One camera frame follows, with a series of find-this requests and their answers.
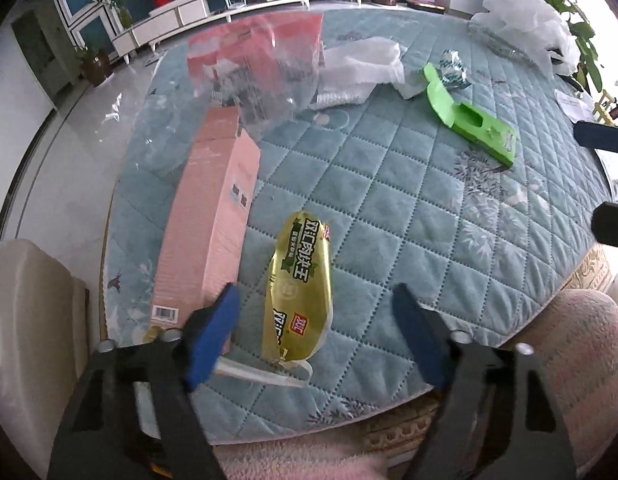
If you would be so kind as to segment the green white wrapper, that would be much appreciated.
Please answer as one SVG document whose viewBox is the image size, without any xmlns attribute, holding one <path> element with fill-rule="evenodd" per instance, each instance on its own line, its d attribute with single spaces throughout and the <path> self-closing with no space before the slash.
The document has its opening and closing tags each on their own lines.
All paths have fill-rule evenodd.
<svg viewBox="0 0 618 480">
<path fill-rule="evenodd" d="M 438 63 L 438 74 L 447 90 L 464 90 L 470 86 L 466 67 L 458 51 L 443 51 Z"/>
</svg>

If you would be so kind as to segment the long pink cardboard box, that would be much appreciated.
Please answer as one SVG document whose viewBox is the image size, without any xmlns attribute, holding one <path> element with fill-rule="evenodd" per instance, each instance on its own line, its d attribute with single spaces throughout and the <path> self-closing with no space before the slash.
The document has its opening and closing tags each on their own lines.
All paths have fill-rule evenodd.
<svg viewBox="0 0 618 480">
<path fill-rule="evenodd" d="M 172 201 L 154 278 L 152 326 L 183 326 L 237 280 L 259 162 L 239 109 L 212 108 Z"/>
</svg>

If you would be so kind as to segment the yellow green snack wrapper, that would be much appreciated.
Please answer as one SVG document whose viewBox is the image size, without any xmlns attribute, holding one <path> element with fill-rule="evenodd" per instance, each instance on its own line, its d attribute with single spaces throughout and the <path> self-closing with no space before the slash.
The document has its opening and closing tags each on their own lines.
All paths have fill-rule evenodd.
<svg viewBox="0 0 618 480">
<path fill-rule="evenodd" d="M 313 214 L 296 211 L 277 236 L 269 263 L 262 356 L 309 370 L 332 322 L 331 231 Z"/>
</svg>

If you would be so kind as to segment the white red plastic bag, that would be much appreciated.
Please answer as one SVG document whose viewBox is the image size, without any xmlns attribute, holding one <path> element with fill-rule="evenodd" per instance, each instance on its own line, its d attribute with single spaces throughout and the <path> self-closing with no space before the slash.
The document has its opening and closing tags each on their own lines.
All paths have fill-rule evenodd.
<svg viewBox="0 0 618 480">
<path fill-rule="evenodd" d="M 427 80 L 422 70 L 403 65 L 407 49 L 394 40 L 371 37 L 349 41 L 323 51 L 319 83 L 311 110 L 365 102 L 379 84 L 390 84 L 402 99 L 422 93 Z"/>
</svg>

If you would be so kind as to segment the pink clear plastic bag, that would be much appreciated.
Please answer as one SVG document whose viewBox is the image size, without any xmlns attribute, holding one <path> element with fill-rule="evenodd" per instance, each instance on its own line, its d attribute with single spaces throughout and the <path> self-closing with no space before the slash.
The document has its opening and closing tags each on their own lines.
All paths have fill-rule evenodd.
<svg viewBox="0 0 618 480">
<path fill-rule="evenodd" d="M 189 38 L 187 70 L 213 106 L 234 106 L 255 140 L 309 107 L 319 85 L 323 15 L 275 11 Z"/>
</svg>

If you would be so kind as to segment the printed paper flyer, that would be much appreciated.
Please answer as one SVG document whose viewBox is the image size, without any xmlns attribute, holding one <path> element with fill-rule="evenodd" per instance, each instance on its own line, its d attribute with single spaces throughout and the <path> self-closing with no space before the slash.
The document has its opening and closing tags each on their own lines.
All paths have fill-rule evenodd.
<svg viewBox="0 0 618 480">
<path fill-rule="evenodd" d="M 586 92 L 577 92 L 571 96 L 563 91 L 555 90 L 554 96 L 560 109 L 573 124 L 594 121 L 594 101 Z"/>
</svg>

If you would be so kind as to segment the patterned beige carpet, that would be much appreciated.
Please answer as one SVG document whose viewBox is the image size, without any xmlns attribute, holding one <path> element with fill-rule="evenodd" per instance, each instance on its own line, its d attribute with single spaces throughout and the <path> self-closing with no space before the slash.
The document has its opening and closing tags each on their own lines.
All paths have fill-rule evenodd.
<svg viewBox="0 0 618 480">
<path fill-rule="evenodd" d="M 506 362 L 515 360 L 510 351 L 470 342 L 461 332 L 445 332 L 432 314 L 419 311 L 416 318 L 425 323 L 421 334 L 427 341 L 437 349 L 448 348 L 448 363 L 434 374 L 434 390 L 362 422 L 367 452 L 395 457 L 415 451 L 428 429 L 440 436 L 449 436 L 453 428 L 468 431 L 469 419 L 480 411 L 480 398 L 505 373 Z"/>
</svg>

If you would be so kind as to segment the beige sofa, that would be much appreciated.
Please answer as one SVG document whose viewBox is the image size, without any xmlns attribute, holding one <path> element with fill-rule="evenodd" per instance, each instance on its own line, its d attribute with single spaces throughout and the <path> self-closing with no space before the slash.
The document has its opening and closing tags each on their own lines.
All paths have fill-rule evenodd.
<svg viewBox="0 0 618 480">
<path fill-rule="evenodd" d="M 29 240 L 1 246 L 0 425 L 40 477 L 87 362 L 85 282 Z"/>
</svg>

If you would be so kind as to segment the white plastic bag far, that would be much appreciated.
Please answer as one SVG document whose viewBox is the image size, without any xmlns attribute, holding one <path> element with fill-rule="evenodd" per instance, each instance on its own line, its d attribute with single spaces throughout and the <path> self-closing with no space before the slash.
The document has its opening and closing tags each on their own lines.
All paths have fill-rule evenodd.
<svg viewBox="0 0 618 480">
<path fill-rule="evenodd" d="M 580 51 L 567 22 L 545 0 L 484 0 L 484 12 L 469 20 L 475 32 L 494 39 L 506 52 L 520 52 L 540 72 L 571 76 Z"/>
</svg>

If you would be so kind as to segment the light blue quilted table cover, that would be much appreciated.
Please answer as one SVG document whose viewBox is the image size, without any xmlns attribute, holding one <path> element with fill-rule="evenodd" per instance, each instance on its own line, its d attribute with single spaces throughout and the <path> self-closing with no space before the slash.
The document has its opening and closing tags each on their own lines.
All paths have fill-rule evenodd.
<svg viewBox="0 0 618 480">
<path fill-rule="evenodd" d="M 405 66 L 457 50 L 460 99 L 510 125 L 514 164 L 500 166 L 446 128 L 423 96 L 382 84 L 320 126 L 303 115 L 267 132 L 237 286 L 230 358 L 260 366 L 267 267 L 285 219 L 305 210 L 331 230 L 334 318 L 303 388 L 216 376 L 192 396 L 217 444 L 272 440 L 350 424 L 420 396 L 425 382 L 390 310 L 405 283 L 446 323 L 497 346 L 535 318 L 593 245 L 594 208 L 609 200 L 597 158 L 574 140 L 563 88 L 496 55 L 466 21 L 422 12 L 327 11 L 323 40 L 385 37 Z"/>
</svg>

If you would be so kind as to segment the dark pot floor plant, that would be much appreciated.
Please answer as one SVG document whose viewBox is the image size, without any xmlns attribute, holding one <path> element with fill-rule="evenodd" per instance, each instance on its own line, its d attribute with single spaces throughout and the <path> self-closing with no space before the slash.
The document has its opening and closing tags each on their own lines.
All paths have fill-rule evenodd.
<svg viewBox="0 0 618 480">
<path fill-rule="evenodd" d="M 110 58 L 103 50 L 94 50 L 91 47 L 76 47 L 76 56 L 80 63 L 82 75 L 93 85 L 100 86 L 113 73 Z"/>
</svg>

